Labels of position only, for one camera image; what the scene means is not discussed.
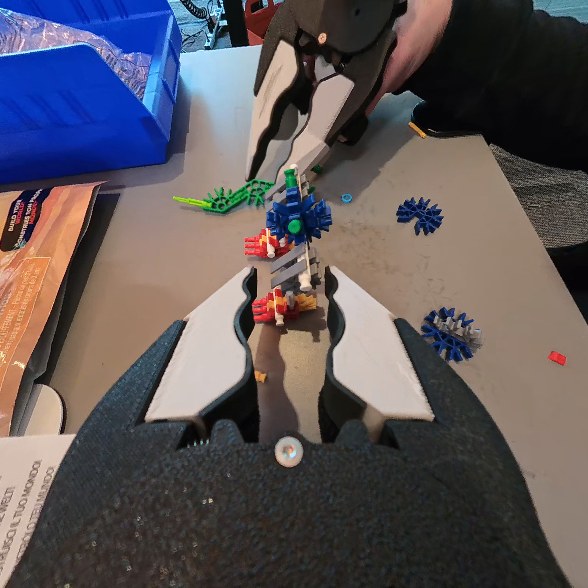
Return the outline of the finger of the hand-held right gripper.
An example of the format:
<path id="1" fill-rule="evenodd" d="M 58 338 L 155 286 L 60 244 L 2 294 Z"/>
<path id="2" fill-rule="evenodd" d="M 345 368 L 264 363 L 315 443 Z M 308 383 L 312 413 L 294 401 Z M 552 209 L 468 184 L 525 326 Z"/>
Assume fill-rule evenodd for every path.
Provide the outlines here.
<path id="1" fill-rule="evenodd" d="M 298 38 L 272 38 L 261 49 L 246 157 L 246 180 L 257 177 L 271 141 L 296 128 L 287 111 L 309 112 L 309 77 Z"/>
<path id="2" fill-rule="evenodd" d="M 354 85 L 349 78 L 334 74 L 316 86 L 305 125 L 293 139 L 289 156 L 277 174 L 276 185 L 285 184 L 285 171 L 292 165 L 303 174 L 327 156 L 331 141 L 329 134 L 334 130 Z"/>

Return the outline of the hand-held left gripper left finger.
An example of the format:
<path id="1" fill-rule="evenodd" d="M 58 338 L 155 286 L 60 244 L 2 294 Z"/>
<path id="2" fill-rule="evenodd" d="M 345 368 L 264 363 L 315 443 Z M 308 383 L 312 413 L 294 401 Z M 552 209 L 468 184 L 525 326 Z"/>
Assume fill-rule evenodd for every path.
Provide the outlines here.
<path id="1" fill-rule="evenodd" d="M 248 279 L 255 295 L 256 270 L 245 267 L 187 315 L 145 421 L 203 422 L 244 381 L 251 350 L 237 327 Z"/>

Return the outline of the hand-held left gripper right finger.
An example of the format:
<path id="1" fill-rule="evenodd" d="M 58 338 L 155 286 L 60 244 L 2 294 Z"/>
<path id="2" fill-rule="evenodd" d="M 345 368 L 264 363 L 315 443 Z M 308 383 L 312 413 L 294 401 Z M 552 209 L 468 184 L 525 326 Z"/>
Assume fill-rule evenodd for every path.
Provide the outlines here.
<path id="1" fill-rule="evenodd" d="M 326 269 L 326 405 L 333 420 L 433 420 L 396 316 L 335 266 Z"/>

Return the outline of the colourful toy construction model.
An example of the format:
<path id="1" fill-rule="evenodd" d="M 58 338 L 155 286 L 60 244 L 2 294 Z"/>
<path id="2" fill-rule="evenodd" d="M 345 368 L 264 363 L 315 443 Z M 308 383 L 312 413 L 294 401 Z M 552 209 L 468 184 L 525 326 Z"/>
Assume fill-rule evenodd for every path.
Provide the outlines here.
<path id="1" fill-rule="evenodd" d="M 312 187 L 293 164 L 284 171 L 281 199 L 271 203 L 266 228 L 245 238 L 246 255 L 268 259 L 270 290 L 252 303 L 256 323 L 284 326 L 302 312 L 317 308 L 316 290 L 322 283 L 320 260 L 312 245 L 332 225 L 332 212 L 325 200 L 315 201 Z"/>

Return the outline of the person's right forearm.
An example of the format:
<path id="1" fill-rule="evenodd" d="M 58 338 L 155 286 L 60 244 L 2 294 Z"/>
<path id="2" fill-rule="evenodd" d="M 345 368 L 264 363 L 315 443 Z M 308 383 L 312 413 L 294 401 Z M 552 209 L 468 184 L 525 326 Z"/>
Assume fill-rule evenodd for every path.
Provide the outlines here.
<path id="1" fill-rule="evenodd" d="M 453 1 L 402 91 L 518 157 L 587 172 L 587 24 L 532 1 Z"/>

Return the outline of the person's right hand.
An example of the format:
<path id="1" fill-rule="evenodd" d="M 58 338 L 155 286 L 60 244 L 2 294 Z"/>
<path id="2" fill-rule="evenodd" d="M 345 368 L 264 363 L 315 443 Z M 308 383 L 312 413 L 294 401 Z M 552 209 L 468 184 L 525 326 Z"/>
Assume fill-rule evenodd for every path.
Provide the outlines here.
<path id="1" fill-rule="evenodd" d="M 371 115 L 386 94 L 398 92 L 433 52 L 449 23 L 452 4 L 452 1 L 408 1 L 406 13 L 394 25 L 398 42 L 366 116 Z"/>

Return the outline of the blue and grey connector pair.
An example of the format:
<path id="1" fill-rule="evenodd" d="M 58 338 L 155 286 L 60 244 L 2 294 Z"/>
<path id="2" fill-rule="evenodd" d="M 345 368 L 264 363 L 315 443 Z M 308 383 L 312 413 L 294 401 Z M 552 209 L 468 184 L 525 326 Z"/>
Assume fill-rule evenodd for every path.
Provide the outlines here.
<path id="1" fill-rule="evenodd" d="M 459 363 L 472 359 L 484 344 L 483 331 L 473 323 L 467 313 L 441 307 L 424 317 L 422 338 L 446 362 Z"/>

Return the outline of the blue snowflake toy connector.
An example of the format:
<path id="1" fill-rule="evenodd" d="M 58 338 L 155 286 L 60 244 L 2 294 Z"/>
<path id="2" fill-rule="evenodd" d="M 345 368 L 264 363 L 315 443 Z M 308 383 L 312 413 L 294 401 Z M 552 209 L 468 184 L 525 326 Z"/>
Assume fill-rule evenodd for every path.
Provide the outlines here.
<path id="1" fill-rule="evenodd" d="M 421 197 L 418 201 L 414 197 L 406 199 L 399 205 L 396 216 L 398 223 L 408 223 L 415 220 L 415 234 L 429 235 L 434 233 L 442 224 L 442 209 L 437 204 L 429 206 L 430 200 Z"/>

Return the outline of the orange toy set package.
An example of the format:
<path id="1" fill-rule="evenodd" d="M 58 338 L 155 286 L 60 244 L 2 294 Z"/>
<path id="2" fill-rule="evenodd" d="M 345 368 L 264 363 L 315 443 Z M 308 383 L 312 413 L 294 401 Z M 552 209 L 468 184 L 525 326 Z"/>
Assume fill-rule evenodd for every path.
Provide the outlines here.
<path id="1" fill-rule="evenodd" d="M 1 437 L 102 184 L 1 192 Z"/>

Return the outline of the blue storage bin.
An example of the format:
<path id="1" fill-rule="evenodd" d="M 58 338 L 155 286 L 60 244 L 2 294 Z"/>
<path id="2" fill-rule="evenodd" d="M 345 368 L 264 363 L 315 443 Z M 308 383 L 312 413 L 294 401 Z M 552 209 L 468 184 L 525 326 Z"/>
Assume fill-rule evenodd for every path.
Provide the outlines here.
<path id="1" fill-rule="evenodd" d="M 165 162 L 182 36 L 168 1 L 1 1 L 150 55 L 143 99 L 89 45 L 1 56 L 1 183 Z"/>

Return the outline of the clear plastic bag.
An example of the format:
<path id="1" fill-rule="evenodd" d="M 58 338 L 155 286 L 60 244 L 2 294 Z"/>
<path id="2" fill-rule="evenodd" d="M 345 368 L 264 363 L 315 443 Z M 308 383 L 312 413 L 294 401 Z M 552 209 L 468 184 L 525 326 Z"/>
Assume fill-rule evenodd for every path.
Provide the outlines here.
<path id="1" fill-rule="evenodd" d="M 94 48 L 137 98 L 143 99 L 151 66 L 150 55 L 124 53 L 115 44 L 94 33 L 1 9 L 1 55 L 83 43 Z"/>

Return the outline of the person's dark clothed body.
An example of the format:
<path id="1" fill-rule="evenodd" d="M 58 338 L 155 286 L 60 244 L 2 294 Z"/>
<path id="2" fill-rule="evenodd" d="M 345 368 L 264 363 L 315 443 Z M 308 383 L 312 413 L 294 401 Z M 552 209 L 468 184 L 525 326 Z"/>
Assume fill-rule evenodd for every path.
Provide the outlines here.
<path id="1" fill-rule="evenodd" d="M 587 241 L 546 251 L 587 322 Z"/>

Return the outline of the printed instruction booklet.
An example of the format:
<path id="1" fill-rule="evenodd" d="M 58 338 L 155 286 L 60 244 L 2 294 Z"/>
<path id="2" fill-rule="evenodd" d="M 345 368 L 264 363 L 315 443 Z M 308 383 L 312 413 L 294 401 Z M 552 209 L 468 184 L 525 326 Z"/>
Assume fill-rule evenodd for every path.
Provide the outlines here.
<path id="1" fill-rule="evenodd" d="M 75 435 L 1 438 L 1 587 L 24 555 Z"/>

